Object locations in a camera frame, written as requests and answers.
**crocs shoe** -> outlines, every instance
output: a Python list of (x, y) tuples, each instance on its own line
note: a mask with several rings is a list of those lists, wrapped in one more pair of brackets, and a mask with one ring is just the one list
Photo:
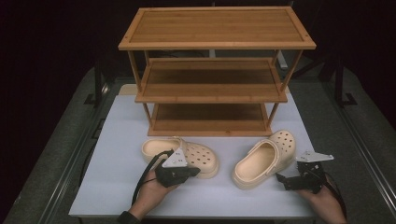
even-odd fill
[[(192, 142), (185, 142), (182, 138), (173, 137), (167, 139), (149, 139), (142, 146), (143, 158), (147, 163), (151, 162), (155, 155), (173, 149), (182, 148), (189, 167), (197, 167), (201, 172), (198, 178), (212, 178), (218, 173), (219, 160), (212, 149), (204, 145)], [(156, 166), (161, 159), (167, 159), (166, 155), (162, 155), (154, 164)]]
[(233, 182), (240, 189), (254, 189), (269, 176), (284, 170), (294, 161), (295, 141), (285, 130), (258, 142), (235, 165)]

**human hand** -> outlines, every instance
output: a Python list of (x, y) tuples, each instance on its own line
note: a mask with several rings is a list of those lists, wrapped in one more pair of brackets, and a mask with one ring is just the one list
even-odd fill
[(154, 170), (148, 172), (145, 178), (145, 184), (142, 185), (136, 202), (129, 209), (129, 213), (137, 217), (139, 220), (158, 204), (163, 201), (163, 198), (178, 186), (164, 187), (157, 181)]
[(296, 190), (303, 198), (307, 199), (314, 211), (328, 224), (347, 223), (340, 203), (332, 195), (332, 192), (323, 186), (317, 193), (311, 193), (307, 189)]

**shelf top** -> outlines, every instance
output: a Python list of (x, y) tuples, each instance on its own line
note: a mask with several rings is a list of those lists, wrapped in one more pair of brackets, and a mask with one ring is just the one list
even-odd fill
[(119, 44), (136, 49), (314, 49), (291, 7), (139, 8)]

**wooden shoe rack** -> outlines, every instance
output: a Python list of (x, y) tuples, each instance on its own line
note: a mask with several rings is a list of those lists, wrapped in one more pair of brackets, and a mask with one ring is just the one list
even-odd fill
[[(265, 136), (304, 49), (315, 43), (291, 7), (140, 8), (119, 44), (128, 52), (148, 135)], [(268, 58), (150, 58), (151, 50), (273, 49)], [(280, 78), (280, 50), (297, 50)], [(134, 51), (143, 50), (140, 79)], [(273, 103), (268, 115), (265, 103)], [(152, 113), (148, 104), (154, 104)]]

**wire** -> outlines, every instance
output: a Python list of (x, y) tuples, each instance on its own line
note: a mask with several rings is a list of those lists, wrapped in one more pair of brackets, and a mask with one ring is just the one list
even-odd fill
[(340, 206), (341, 206), (341, 209), (343, 210), (344, 216), (347, 218), (347, 207), (346, 207), (346, 204), (345, 204), (345, 202), (344, 202), (344, 199), (342, 198), (341, 194), (339, 193), (339, 190), (335, 190), (334, 187), (333, 187), (327, 180), (323, 180), (320, 176), (318, 176), (318, 175), (315, 174), (314, 172), (312, 172), (312, 171), (310, 171), (310, 170), (308, 170), (308, 169), (305, 169), (305, 170), (306, 170), (309, 174), (311, 174), (311, 175), (313, 175), (314, 177), (316, 177), (317, 179), (319, 179), (319, 180), (322, 182), (322, 184), (323, 184), (324, 186), (326, 186), (326, 187), (332, 192), (332, 195), (334, 196), (334, 198), (337, 200), (337, 202), (340, 203)]
[(147, 183), (147, 182), (149, 182), (151, 180), (154, 180), (154, 179), (150, 179), (150, 180), (145, 182), (145, 178), (148, 175), (148, 173), (151, 170), (151, 167), (154, 165), (154, 163), (161, 157), (161, 155), (166, 154), (169, 157), (170, 155), (172, 155), (173, 152), (174, 152), (174, 150), (163, 151), (160, 154), (156, 155), (151, 160), (151, 162), (148, 164), (148, 166), (146, 167), (145, 171), (143, 172), (142, 176), (140, 176), (139, 181), (137, 182), (136, 188), (134, 189), (134, 197), (132, 198), (132, 204), (134, 204), (134, 202), (136, 202), (137, 194), (139, 193), (139, 190), (142, 187), (142, 185), (144, 185), (145, 183)]
[(91, 146), (90, 151), (88, 152), (88, 155), (85, 157), (84, 163), (82, 164), (81, 173), (79, 174), (79, 182), (78, 182), (79, 187), (81, 187), (81, 184), (82, 184), (82, 179), (84, 177), (84, 171), (85, 171), (85, 167), (87, 165), (88, 158), (90, 157), (93, 150), (95, 149), (95, 146), (96, 146), (96, 142), (93, 143), (93, 145)]
[(326, 172), (325, 172), (324, 174), (327, 175), (327, 176), (330, 178), (332, 184), (335, 185), (335, 189), (337, 189), (338, 194), (341, 194), (340, 189), (338, 188), (337, 183), (335, 183), (335, 181), (334, 181), (334, 178), (333, 178), (329, 173), (326, 173)]

